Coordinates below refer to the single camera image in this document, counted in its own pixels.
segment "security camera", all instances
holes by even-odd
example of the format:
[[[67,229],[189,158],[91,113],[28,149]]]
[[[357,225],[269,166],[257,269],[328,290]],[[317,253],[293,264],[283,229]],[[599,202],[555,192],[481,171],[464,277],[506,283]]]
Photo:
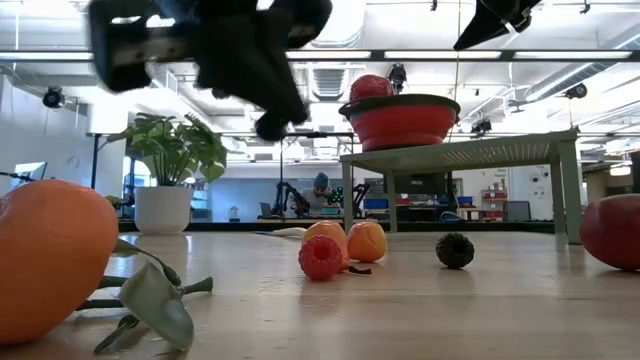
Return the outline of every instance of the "security camera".
[[[587,87],[586,85],[580,83],[567,90],[564,93],[564,96],[569,99],[582,99],[583,97],[587,96]]]
[[[211,89],[211,95],[213,95],[213,97],[215,99],[218,99],[218,100],[224,100],[224,99],[227,99],[230,96],[224,90],[218,89],[218,88],[212,88]]]
[[[65,99],[60,86],[50,86],[42,97],[42,103],[49,109],[61,109],[64,107]]]

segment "white object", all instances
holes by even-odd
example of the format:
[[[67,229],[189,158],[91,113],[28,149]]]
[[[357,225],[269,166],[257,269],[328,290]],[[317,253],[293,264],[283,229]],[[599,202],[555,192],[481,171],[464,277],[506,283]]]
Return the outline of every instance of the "white object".
[[[612,167],[609,169],[611,176],[626,176],[631,174],[631,168],[628,166]]]
[[[192,190],[158,186],[136,189],[136,227],[148,235],[180,234],[191,219]]]
[[[288,228],[288,229],[282,229],[282,230],[275,230],[271,232],[271,235],[302,239],[305,232],[307,232],[307,229],[295,227],[295,228]]]

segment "raspberry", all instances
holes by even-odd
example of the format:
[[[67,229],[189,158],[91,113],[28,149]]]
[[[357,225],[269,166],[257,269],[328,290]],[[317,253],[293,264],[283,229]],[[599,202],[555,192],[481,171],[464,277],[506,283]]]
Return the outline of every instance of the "raspberry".
[[[342,270],[342,251],[326,235],[314,235],[298,254],[300,268],[313,281],[327,281]]]

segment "man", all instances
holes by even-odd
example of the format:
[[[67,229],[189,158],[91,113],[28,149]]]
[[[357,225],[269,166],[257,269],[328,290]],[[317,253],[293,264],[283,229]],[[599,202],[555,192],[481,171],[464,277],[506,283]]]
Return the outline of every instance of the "man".
[[[310,216],[322,215],[322,208],[327,206],[327,196],[330,194],[329,177],[323,172],[319,172],[316,175],[312,188],[304,189],[300,193],[309,202]]]

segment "toy leaf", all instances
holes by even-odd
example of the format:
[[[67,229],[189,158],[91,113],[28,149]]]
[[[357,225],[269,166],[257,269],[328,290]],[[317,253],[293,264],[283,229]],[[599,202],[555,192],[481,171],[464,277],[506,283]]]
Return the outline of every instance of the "toy leaf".
[[[111,255],[115,257],[131,257],[138,255],[140,253],[140,249],[122,239],[118,239],[118,243],[116,243],[116,248],[113,249]]]
[[[111,253],[112,256],[121,257],[121,258],[127,258],[131,256],[139,255],[139,254],[147,255],[148,257],[157,261],[162,267],[162,272],[164,273],[164,276],[167,277],[167,279],[173,284],[173,286],[180,286],[182,284],[182,280],[180,279],[180,276],[178,276],[176,271],[173,270],[169,265],[165,264],[157,256],[149,252],[146,252],[127,241],[118,239],[118,242],[116,243],[116,248]]]
[[[127,280],[118,295],[140,321],[180,350],[193,343],[193,320],[184,308],[180,293],[153,264]]]

